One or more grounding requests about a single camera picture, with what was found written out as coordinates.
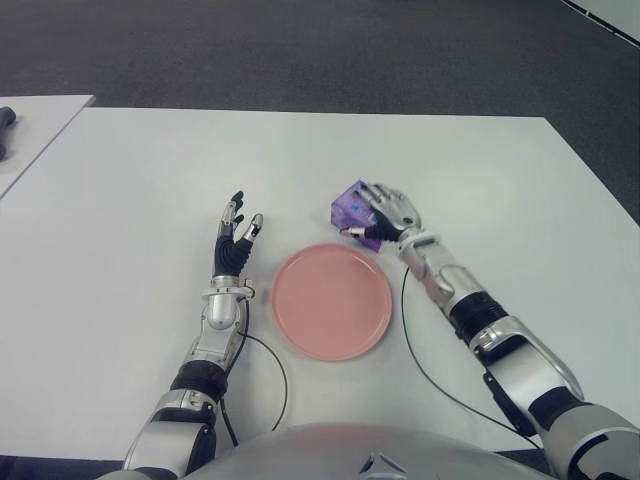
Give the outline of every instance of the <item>wire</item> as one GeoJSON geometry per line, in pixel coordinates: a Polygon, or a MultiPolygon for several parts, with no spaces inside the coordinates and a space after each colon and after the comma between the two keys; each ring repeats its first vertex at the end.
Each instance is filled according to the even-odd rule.
{"type": "Polygon", "coordinates": [[[267,345],[262,340],[252,335],[242,334],[242,333],[240,335],[242,335],[245,338],[250,338],[254,342],[258,342],[260,345],[266,348],[269,351],[269,353],[273,356],[273,358],[275,358],[276,362],[278,362],[278,366],[280,367],[280,372],[282,373],[282,380],[284,380],[284,401],[282,402],[282,409],[280,410],[280,416],[278,417],[278,420],[276,420],[276,423],[273,425],[273,428],[271,429],[271,431],[273,432],[280,425],[280,422],[282,421],[282,417],[284,417],[284,412],[287,409],[287,401],[289,398],[289,382],[287,380],[287,373],[285,372],[284,366],[282,365],[282,362],[278,358],[278,355],[276,355],[276,352],[274,352],[269,345],[267,345]]]}
{"type": "MultiPolygon", "coordinates": [[[[240,335],[242,336],[242,341],[240,342],[238,351],[233,356],[233,359],[231,360],[231,362],[229,363],[229,366],[227,367],[227,377],[231,373],[231,369],[233,368],[233,366],[236,364],[236,361],[240,356],[240,352],[242,352],[242,349],[244,348],[244,344],[247,341],[246,334],[249,331],[249,320],[250,320],[249,302],[245,301],[244,305],[245,305],[245,311],[246,311],[246,322],[244,327],[244,334],[240,333],[240,335]]],[[[233,427],[231,426],[231,420],[229,420],[229,415],[227,414],[227,406],[224,403],[224,397],[220,398],[220,413],[222,413],[222,420],[224,421],[224,426],[227,427],[227,432],[229,432],[231,443],[233,444],[234,447],[237,447],[238,437],[236,436],[236,432],[233,430],[233,427]]]]}
{"type": "MultiPolygon", "coordinates": [[[[231,369],[233,368],[233,366],[235,365],[236,361],[238,360],[238,357],[240,356],[240,352],[242,352],[242,349],[244,348],[244,344],[247,341],[247,338],[253,340],[254,342],[259,343],[260,345],[262,345],[264,348],[267,349],[267,351],[273,356],[273,358],[276,360],[276,362],[278,363],[278,367],[280,367],[280,372],[282,373],[282,379],[284,381],[284,401],[282,402],[282,409],[280,410],[280,416],[278,417],[278,419],[276,420],[276,423],[273,425],[273,428],[271,428],[271,431],[273,432],[276,428],[278,428],[278,426],[280,425],[280,422],[282,422],[282,418],[284,417],[284,413],[287,409],[287,403],[288,403],[288,399],[289,399],[289,381],[287,379],[287,373],[284,369],[284,366],[282,365],[282,362],[280,361],[280,358],[278,357],[278,355],[276,354],[276,352],[273,351],[273,349],[267,345],[264,341],[260,340],[257,337],[254,337],[253,335],[249,335],[249,302],[245,302],[245,308],[246,308],[246,325],[245,325],[245,329],[244,332],[238,332],[238,335],[240,335],[242,337],[242,342],[240,343],[240,346],[238,347],[238,351],[236,352],[236,354],[234,355],[233,359],[231,360],[231,363],[229,363],[229,366],[227,367],[227,376],[229,376],[229,374],[231,373],[231,369]]],[[[227,408],[226,405],[224,403],[224,397],[222,397],[220,399],[220,412],[222,413],[222,419],[224,421],[224,425],[225,427],[227,427],[227,431],[229,432],[229,437],[231,438],[231,443],[233,444],[234,447],[238,446],[238,437],[236,436],[235,431],[233,430],[233,426],[231,425],[231,420],[229,419],[229,415],[227,414],[227,408]]]]}
{"type": "Polygon", "coordinates": [[[224,397],[220,399],[220,412],[222,413],[222,420],[224,420],[224,426],[227,427],[227,432],[229,432],[231,443],[233,444],[234,447],[237,447],[238,437],[236,437],[236,432],[233,431],[233,427],[231,426],[231,420],[229,420],[229,415],[227,415],[227,406],[224,404],[224,397]]]}
{"type": "Polygon", "coordinates": [[[533,445],[536,449],[542,450],[538,446],[537,443],[535,443],[533,440],[531,440],[527,436],[521,434],[516,429],[511,428],[509,425],[506,425],[506,424],[496,420],[495,418],[491,418],[489,415],[485,415],[484,413],[480,412],[479,410],[476,410],[475,408],[470,407],[469,405],[467,405],[466,403],[462,402],[461,400],[458,400],[456,397],[454,397],[449,392],[447,392],[445,389],[443,389],[440,385],[438,385],[436,383],[436,381],[433,378],[431,378],[431,376],[424,370],[424,368],[420,364],[420,361],[418,360],[418,357],[416,357],[416,354],[413,351],[413,346],[411,345],[411,341],[409,340],[409,333],[407,332],[407,322],[406,322],[405,317],[404,317],[404,288],[405,288],[405,286],[407,284],[407,276],[408,275],[409,275],[409,268],[407,268],[407,270],[404,272],[404,278],[402,279],[402,290],[401,290],[401,293],[400,293],[400,312],[402,314],[402,328],[404,329],[404,338],[407,340],[407,347],[409,347],[409,353],[411,353],[411,356],[413,357],[413,361],[416,363],[418,369],[420,370],[420,372],[422,373],[424,378],[426,378],[429,381],[429,383],[431,383],[431,385],[433,385],[436,388],[436,390],[438,390],[440,393],[442,393],[448,399],[450,399],[450,400],[454,401],[455,403],[457,403],[458,405],[466,408],[470,412],[473,412],[476,415],[479,415],[480,417],[482,417],[482,418],[484,418],[486,420],[489,420],[490,422],[493,422],[496,425],[499,425],[502,428],[505,428],[505,429],[509,430],[510,432],[515,433],[520,438],[526,440],[531,445],[533,445]]]}
{"type": "Polygon", "coordinates": [[[249,315],[249,302],[247,300],[245,300],[245,302],[244,302],[244,308],[245,308],[246,318],[247,318],[247,321],[245,322],[245,327],[244,327],[244,334],[240,333],[240,335],[242,335],[242,341],[240,342],[240,346],[238,347],[238,351],[236,352],[236,354],[234,355],[233,359],[231,360],[231,363],[229,363],[229,366],[227,367],[227,376],[229,376],[229,374],[231,373],[231,369],[236,364],[236,361],[238,360],[238,357],[240,356],[240,352],[242,352],[242,349],[244,348],[244,344],[247,341],[247,337],[245,335],[249,332],[249,317],[250,317],[250,315],[249,315]]]}

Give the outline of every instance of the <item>floor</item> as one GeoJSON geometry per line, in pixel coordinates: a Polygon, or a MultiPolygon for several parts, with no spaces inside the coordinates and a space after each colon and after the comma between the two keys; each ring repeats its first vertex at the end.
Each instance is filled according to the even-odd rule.
{"type": "MultiPolygon", "coordinates": [[[[640,221],[640,50],[560,0],[21,0],[0,18],[0,96],[542,116],[640,221]]],[[[0,457],[0,478],[114,465],[0,457]]]]}

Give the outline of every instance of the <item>purple toy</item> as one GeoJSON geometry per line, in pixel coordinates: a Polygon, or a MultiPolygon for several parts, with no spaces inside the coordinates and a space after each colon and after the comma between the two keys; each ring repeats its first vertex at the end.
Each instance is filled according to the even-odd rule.
{"type": "MultiPolygon", "coordinates": [[[[331,224],[338,227],[338,229],[375,225],[376,219],[373,215],[373,210],[371,210],[369,204],[356,193],[362,185],[364,185],[364,183],[358,180],[331,204],[331,224]]],[[[380,240],[359,238],[358,241],[374,252],[380,250],[380,246],[382,245],[382,241],[380,240]]]]}

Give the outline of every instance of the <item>white table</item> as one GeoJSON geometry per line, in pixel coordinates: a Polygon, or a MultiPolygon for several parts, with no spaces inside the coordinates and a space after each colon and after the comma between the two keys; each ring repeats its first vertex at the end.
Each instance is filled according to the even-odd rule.
{"type": "Polygon", "coordinates": [[[0,107],[11,107],[17,116],[0,139],[7,147],[0,161],[0,198],[73,117],[94,100],[93,95],[0,97],[0,107]]]}
{"type": "MultiPolygon", "coordinates": [[[[323,363],[275,327],[268,290],[289,255],[322,242],[360,248],[329,224],[330,202],[357,178],[409,195],[590,401],[640,424],[640,231],[544,119],[91,108],[0,201],[0,453],[124,456],[198,332],[217,223],[238,188],[246,215],[265,214],[245,273],[258,291],[252,332],[289,374],[285,425],[382,423],[527,448],[420,377],[390,247],[361,249],[396,302],[372,351],[323,363]]],[[[415,281],[406,310],[425,368],[503,419],[479,364],[415,281]]],[[[281,380],[251,343],[236,369],[228,409],[246,440],[275,420],[281,380]]]]}

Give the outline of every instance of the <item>robotic arm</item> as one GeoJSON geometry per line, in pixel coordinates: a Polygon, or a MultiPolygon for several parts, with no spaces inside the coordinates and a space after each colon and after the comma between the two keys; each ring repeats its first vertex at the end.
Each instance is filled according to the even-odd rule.
{"type": "Polygon", "coordinates": [[[375,184],[359,194],[376,224],[341,233],[398,242],[400,258],[484,366],[485,384],[500,409],[520,433],[540,435],[559,478],[640,478],[640,430],[585,402],[571,370],[457,264],[438,235],[422,228],[402,193],[375,184]]]}
{"type": "Polygon", "coordinates": [[[243,193],[226,206],[218,230],[214,272],[203,293],[200,335],[194,340],[177,376],[131,445],[123,470],[104,478],[182,478],[213,459],[218,402],[227,391],[227,375],[246,325],[246,305],[254,291],[239,275],[262,228],[262,215],[251,220],[238,241],[233,235],[243,215],[243,193]]]}

